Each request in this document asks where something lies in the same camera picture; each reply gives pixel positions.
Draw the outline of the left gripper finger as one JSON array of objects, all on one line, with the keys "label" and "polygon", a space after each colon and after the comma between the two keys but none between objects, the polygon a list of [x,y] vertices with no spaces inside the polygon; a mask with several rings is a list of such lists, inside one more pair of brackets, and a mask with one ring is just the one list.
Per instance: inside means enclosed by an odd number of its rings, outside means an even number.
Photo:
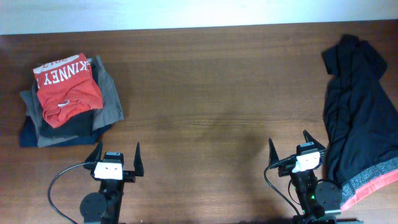
[{"label": "left gripper finger", "polygon": [[99,141],[95,149],[86,158],[85,162],[98,162],[101,159],[103,143]]},{"label": "left gripper finger", "polygon": [[134,155],[134,173],[137,177],[144,176],[144,166],[141,159],[141,149],[139,143],[136,145],[136,152]]}]

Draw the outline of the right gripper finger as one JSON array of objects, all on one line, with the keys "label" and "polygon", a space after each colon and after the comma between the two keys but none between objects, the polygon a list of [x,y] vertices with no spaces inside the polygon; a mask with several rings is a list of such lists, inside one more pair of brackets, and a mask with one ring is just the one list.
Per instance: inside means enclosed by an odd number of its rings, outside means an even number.
[{"label": "right gripper finger", "polygon": [[312,142],[313,145],[319,150],[324,151],[325,146],[318,142],[315,138],[313,138],[307,130],[303,130],[303,136],[305,138],[306,143]]},{"label": "right gripper finger", "polygon": [[269,166],[275,167],[279,164],[279,157],[275,149],[274,143],[271,138],[269,138]]}]

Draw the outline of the black leggings with grey-red waistband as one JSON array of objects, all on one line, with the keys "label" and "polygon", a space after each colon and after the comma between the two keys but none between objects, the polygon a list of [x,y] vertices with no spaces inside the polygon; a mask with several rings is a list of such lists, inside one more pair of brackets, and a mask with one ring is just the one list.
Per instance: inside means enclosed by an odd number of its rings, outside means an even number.
[{"label": "black leggings with grey-red waistband", "polygon": [[397,110],[379,82],[387,63],[369,42],[345,34],[322,59],[333,77],[323,111],[326,176],[348,210],[397,181]]}]

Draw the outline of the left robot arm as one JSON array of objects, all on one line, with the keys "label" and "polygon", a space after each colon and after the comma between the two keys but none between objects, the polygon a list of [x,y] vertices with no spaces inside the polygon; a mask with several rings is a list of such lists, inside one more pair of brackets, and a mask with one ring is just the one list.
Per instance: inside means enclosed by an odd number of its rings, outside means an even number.
[{"label": "left robot arm", "polygon": [[134,183],[144,175],[140,145],[136,145],[134,170],[124,170],[124,155],[121,152],[102,154],[103,143],[99,142],[86,158],[85,169],[100,182],[99,190],[84,197],[80,213],[84,223],[118,224],[124,185]]}]

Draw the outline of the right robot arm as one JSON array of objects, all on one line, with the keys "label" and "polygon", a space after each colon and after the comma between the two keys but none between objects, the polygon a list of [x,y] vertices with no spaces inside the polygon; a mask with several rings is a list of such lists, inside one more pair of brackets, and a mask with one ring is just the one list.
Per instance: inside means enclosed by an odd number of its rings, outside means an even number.
[{"label": "right robot arm", "polygon": [[[272,139],[269,139],[269,165],[264,170],[267,184],[278,193],[295,211],[293,223],[337,223],[341,213],[341,189],[331,180],[318,179],[314,173],[322,164],[326,147],[307,131],[303,131],[305,143],[299,144],[296,153],[281,159]],[[290,177],[299,207],[274,187],[267,178],[267,171],[277,169],[279,177]]]}]

